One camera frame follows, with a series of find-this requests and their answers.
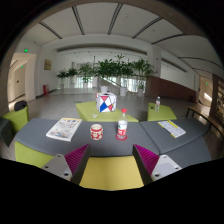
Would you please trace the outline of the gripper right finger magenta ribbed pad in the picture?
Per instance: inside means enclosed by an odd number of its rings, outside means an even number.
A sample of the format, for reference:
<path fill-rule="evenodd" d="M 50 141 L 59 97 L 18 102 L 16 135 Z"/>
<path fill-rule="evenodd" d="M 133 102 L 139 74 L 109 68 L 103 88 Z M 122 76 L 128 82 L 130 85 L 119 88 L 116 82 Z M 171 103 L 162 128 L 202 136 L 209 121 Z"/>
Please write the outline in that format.
<path fill-rule="evenodd" d="M 133 145 L 132 153 L 144 185 L 181 170 L 168 155 L 157 155 L 137 144 Z"/>

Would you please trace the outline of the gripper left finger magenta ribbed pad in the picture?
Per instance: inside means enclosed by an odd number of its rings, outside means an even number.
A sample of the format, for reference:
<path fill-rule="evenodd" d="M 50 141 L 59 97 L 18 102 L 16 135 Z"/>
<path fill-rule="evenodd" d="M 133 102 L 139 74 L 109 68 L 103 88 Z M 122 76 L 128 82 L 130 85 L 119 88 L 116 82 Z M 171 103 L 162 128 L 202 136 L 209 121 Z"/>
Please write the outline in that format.
<path fill-rule="evenodd" d="M 55 155 L 42 169 L 79 185 L 90 154 L 91 146 L 86 144 L 66 155 Z"/>

